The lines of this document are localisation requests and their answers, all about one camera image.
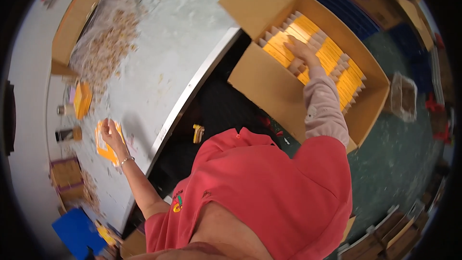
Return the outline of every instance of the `embroidered logo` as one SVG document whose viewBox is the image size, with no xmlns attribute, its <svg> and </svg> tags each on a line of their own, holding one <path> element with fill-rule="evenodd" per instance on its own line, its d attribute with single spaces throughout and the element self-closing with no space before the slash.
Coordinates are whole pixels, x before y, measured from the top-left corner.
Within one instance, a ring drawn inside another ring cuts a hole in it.
<svg viewBox="0 0 462 260">
<path fill-rule="evenodd" d="M 173 211 L 175 213 L 178 213 L 179 211 L 181 211 L 181 209 L 183 209 L 183 200 L 181 199 L 181 196 L 180 196 L 180 194 L 182 193 L 183 193 L 183 190 L 180 190 L 176 192 L 175 196 L 173 196 L 172 206 L 173 206 Z"/>
</svg>

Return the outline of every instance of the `hand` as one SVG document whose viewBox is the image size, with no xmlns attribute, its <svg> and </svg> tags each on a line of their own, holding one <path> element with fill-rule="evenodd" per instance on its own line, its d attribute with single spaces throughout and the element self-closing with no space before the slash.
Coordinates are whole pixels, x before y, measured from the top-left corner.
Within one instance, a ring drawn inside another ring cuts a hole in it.
<svg viewBox="0 0 462 260">
<path fill-rule="evenodd" d="M 284 45 L 295 57 L 305 61 L 308 68 L 321 66 L 319 58 L 316 56 L 315 52 L 308 47 L 308 45 L 299 41 L 292 35 L 288 35 L 288 37 L 293 44 L 285 42 Z"/>
<path fill-rule="evenodd" d="M 130 156 L 128 154 L 127 147 L 122 141 L 119 131 L 116 129 L 116 124 L 112 119 L 104 119 L 101 126 L 101 134 L 103 136 L 103 140 L 114 150 L 119 159 L 124 160 Z"/>
</svg>

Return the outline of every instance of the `pink sleeve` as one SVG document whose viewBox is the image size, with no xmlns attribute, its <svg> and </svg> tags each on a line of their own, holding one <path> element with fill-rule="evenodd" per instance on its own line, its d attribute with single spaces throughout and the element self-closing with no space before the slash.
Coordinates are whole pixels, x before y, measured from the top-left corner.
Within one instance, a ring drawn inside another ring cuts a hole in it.
<svg viewBox="0 0 462 260">
<path fill-rule="evenodd" d="M 305 118 L 306 138 L 329 136 L 338 139 L 346 147 L 350 140 L 347 124 L 340 111 L 337 87 L 324 69 L 309 69 L 309 83 L 303 88 L 307 108 Z"/>
</svg>

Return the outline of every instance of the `small jar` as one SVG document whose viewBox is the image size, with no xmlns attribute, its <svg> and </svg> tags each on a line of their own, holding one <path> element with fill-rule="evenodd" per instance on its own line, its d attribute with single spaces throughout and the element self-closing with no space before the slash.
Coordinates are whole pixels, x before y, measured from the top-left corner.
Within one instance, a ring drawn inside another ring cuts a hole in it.
<svg viewBox="0 0 462 260">
<path fill-rule="evenodd" d="M 75 115 L 74 105 L 58 106 L 56 112 L 61 116 Z"/>
</svg>

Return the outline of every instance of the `plastic bag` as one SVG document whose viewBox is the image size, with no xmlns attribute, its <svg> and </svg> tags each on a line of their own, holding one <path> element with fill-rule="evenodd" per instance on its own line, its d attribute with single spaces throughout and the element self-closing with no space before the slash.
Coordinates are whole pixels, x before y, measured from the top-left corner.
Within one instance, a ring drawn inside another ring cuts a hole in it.
<svg viewBox="0 0 462 260">
<path fill-rule="evenodd" d="M 138 36 L 139 10 L 136 0 L 101 0 L 72 50 L 69 67 L 87 81 L 92 101 L 100 101 L 107 80 Z"/>
<path fill-rule="evenodd" d="M 414 81 L 395 72 L 384 111 L 393 113 L 405 122 L 414 122 L 417 119 L 416 105 L 417 86 Z"/>
</svg>

